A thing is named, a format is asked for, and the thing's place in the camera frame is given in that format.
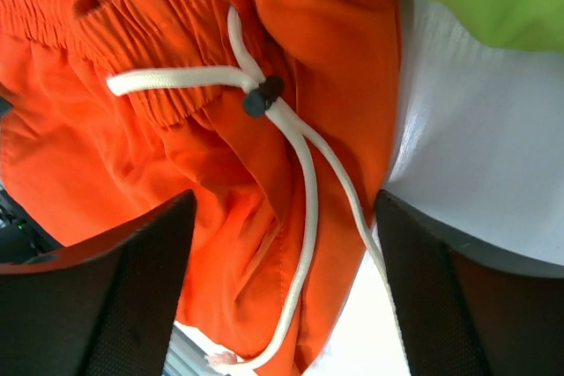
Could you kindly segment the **orange shorts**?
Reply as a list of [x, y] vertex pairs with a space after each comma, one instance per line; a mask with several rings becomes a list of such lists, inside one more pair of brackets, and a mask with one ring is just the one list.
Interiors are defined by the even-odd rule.
[[129, 70], [234, 66], [228, 13], [282, 100], [329, 143], [365, 215], [397, 115], [398, 0], [1, 0], [1, 180], [69, 246], [184, 190], [197, 217], [177, 320], [244, 359], [271, 342], [299, 263], [304, 177], [243, 91], [116, 96]]

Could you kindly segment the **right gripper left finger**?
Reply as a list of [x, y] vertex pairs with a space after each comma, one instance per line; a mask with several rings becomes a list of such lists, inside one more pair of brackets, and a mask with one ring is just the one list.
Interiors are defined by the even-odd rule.
[[33, 262], [4, 264], [2, 374], [161, 374], [196, 209], [187, 191]]

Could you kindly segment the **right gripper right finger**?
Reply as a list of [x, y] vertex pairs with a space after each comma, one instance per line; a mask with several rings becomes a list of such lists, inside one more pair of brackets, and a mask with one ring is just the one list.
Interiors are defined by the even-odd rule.
[[412, 374], [562, 374], [559, 264], [461, 232], [387, 191], [375, 217]]

